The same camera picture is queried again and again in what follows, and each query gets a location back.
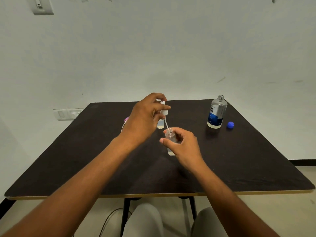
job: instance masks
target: wall stain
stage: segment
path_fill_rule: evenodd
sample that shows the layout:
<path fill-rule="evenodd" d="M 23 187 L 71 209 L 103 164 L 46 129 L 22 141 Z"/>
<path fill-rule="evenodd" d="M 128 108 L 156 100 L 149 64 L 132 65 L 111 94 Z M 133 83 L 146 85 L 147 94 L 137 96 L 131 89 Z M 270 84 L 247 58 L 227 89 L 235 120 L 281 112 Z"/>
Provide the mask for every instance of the wall stain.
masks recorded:
<path fill-rule="evenodd" d="M 226 78 L 226 76 L 224 76 L 222 79 L 220 79 L 217 83 L 220 83 L 221 81 L 223 81 Z"/>

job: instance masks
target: blue bottle cap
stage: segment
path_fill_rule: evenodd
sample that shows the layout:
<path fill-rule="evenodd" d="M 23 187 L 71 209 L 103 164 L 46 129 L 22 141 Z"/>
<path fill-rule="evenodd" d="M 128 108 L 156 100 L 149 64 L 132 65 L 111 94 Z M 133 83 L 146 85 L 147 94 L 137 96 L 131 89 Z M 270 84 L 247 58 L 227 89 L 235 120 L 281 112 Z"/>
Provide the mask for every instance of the blue bottle cap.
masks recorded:
<path fill-rule="evenodd" d="M 227 124 L 227 128 L 230 128 L 230 129 L 232 129 L 232 128 L 234 128 L 234 126 L 235 126 L 235 124 L 234 124 L 234 122 L 228 122 L 228 124 Z"/>

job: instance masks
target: hand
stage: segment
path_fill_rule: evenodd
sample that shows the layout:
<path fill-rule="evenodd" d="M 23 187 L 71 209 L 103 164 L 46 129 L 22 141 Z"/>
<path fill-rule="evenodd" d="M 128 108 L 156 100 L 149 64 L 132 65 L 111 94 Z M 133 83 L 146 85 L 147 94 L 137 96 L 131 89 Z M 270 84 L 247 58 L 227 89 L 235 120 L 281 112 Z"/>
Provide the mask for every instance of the hand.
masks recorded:
<path fill-rule="evenodd" d="M 137 102 L 123 127 L 121 135 L 135 142 L 138 146 L 147 140 L 157 128 L 160 119 L 166 118 L 160 114 L 161 110 L 169 110 L 171 107 L 161 104 L 156 99 L 167 101 L 164 94 L 152 93 Z"/>
<path fill-rule="evenodd" d="M 161 138 L 160 143 L 172 150 L 179 162 L 188 171 L 194 173 L 201 165 L 205 164 L 197 138 L 192 132 L 179 127 L 172 127 L 172 130 L 176 133 L 177 139 L 181 143 L 174 143 L 166 138 Z"/>

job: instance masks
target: gray pants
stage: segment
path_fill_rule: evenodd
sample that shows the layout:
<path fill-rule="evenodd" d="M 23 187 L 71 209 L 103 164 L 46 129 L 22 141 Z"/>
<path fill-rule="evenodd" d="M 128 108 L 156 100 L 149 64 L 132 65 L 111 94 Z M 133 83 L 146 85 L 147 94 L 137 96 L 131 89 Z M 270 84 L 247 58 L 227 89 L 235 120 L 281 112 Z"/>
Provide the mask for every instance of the gray pants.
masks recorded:
<path fill-rule="evenodd" d="M 211 207 L 200 211 L 192 225 L 191 237 L 201 236 L 228 236 Z M 128 219 L 123 237 L 164 237 L 159 211 L 151 204 L 140 204 Z"/>

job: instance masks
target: small vial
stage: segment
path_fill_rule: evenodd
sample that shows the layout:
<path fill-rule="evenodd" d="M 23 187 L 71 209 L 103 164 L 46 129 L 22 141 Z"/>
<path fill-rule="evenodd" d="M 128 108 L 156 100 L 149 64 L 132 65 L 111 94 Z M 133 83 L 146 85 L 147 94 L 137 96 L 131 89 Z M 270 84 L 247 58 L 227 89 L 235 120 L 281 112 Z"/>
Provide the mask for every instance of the small vial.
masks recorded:
<path fill-rule="evenodd" d="M 207 125 L 211 128 L 218 129 L 222 126 L 223 115 L 227 108 L 227 101 L 224 100 L 223 95 L 219 95 L 211 103 L 209 118 Z"/>
<path fill-rule="evenodd" d="M 177 143 L 176 133 L 173 132 L 172 128 L 167 129 L 167 132 L 165 134 L 165 138 L 168 140 L 171 140 L 174 143 Z M 173 153 L 172 150 L 170 150 L 169 148 L 167 148 L 167 150 L 168 150 L 169 155 L 175 156 L 175 154 Z"/>
<path fill-rule="evenodd" d="M 165 121 L 164 120 L 159 120 L 157 124 L 158 129 L 162 129 L 165 127 Z"/>

